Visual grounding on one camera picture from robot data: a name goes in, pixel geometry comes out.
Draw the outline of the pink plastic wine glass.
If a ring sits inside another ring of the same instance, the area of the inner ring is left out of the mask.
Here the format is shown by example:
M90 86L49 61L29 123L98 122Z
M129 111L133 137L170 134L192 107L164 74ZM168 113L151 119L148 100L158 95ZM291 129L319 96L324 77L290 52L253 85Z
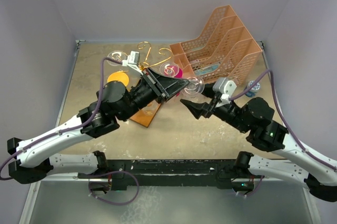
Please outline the pink plastic wine glass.
M164 66L164 75L167 77L181 79L183 77L183 72L178 66L173 65L173 64L168 64Z

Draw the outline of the clear champagne flute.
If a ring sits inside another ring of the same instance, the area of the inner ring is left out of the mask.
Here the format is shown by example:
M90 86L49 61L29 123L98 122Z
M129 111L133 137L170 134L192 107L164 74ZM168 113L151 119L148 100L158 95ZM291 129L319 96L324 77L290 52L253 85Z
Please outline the clear champagne flute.
M179 71L180 68L173 62L166 62L160 66L160 73L167 77L176 77Z

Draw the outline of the clear wine glass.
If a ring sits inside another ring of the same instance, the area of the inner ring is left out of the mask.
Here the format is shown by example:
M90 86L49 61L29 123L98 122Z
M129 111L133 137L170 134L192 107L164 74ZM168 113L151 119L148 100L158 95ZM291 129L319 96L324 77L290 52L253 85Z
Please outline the clear wine glass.
M112 51L107 56L110 60L108 64L111 66L121 66L122 61L127 59L127 54L120 50Z
M146 107L144 107L144 108L142 109L142 111L143 111L146 115L150 116L150 115L156 113L157 109L158 109L158 103L155 102L155 101L153 101L153 102L151 102L150 104L148 104Z
M186 98L197 98L204 90L204 80L199 77L187 78L189 84L182 90L182 95Z

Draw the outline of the yellow plastic wine glass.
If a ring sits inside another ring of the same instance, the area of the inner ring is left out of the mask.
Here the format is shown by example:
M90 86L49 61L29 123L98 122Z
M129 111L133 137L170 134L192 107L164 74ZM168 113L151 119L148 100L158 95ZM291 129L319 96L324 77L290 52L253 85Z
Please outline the yellow plastic wine glass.
M110 74L107 78L107 82L118 81L121 82L124 86L127 86L130 82L129 76L126 72L119 71Z

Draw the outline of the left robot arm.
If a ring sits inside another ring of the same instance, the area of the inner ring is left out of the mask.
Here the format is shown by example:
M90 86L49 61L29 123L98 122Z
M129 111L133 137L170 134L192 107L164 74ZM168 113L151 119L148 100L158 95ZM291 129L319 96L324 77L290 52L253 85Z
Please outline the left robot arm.
M119 129L119 121L127 121L153 101L160 104L170 100L188 84L187 79L166 77L151 69L130 90L119 79L101 83L97 101L65 123L28 140L8 140L9 177L20 184L31 184L61 173L106 176L108 163L103 152L64 155L62 150Z

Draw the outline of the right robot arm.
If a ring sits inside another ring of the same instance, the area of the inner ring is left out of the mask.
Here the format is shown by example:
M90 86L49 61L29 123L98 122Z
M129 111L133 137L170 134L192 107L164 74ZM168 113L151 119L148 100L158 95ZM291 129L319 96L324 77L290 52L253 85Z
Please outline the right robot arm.
M336 161L296 141L288 127L273 120L274 109L263 98L253 98L239 107L231 100L235 89L234 81L220 78L204 87L202 95L211 99L209 103L181 100L196 119L214 115L239 132L248 133L246 140L256 149L284 158L270 160L241 151L234 162L235 173L239 177L268 176L293 182L316 198L336 202Z

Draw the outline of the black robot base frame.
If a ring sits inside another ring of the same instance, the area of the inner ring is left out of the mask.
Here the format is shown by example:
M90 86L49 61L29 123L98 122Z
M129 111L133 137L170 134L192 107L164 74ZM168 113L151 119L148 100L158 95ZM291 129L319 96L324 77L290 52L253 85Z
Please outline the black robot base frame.
M235 159L108 159L107 167L94 175L107 180L111 175L112 190L129 186L216 187L218 189L253 190L253 175L239 167Z

